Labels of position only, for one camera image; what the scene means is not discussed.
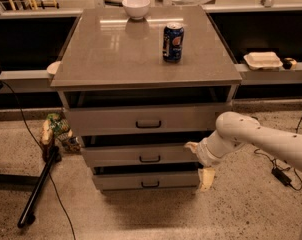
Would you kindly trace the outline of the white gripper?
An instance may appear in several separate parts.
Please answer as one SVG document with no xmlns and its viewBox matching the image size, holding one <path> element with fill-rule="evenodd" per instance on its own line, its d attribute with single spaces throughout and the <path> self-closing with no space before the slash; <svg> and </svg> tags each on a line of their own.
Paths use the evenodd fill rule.
<svg viewBox="0 0 302 240">
<path fill-rule="evenodd" d="M 198 144 L 196 142 L 187 142 L 184 147 L 190 149 L 192 153 L 196 152 L 199 162 L 204 167 L 207 167 L 198 170 L 200 180 L 198 189 L 201 192 L 209 190 L 215 177 L 215 169 L 212 166 L 219 164 L 221 160 L 209 151 L 206 139 L 203 139 Z"/>
</svg>

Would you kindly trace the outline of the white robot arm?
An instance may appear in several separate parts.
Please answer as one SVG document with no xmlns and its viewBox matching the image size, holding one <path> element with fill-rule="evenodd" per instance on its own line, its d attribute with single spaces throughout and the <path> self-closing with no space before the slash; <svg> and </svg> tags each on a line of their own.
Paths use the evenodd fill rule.
<svg viewBox="0 0 302 240">
<path fill-rule="evenodd" d="M 204 167 L 212 167 L 224 155 L 251 144 L 302 172 L 301 134 L 264 127 L 257 119 L 236 112 L 222 113 L 215 126 L 209 137 L 184 145 Z"/>
</svg>

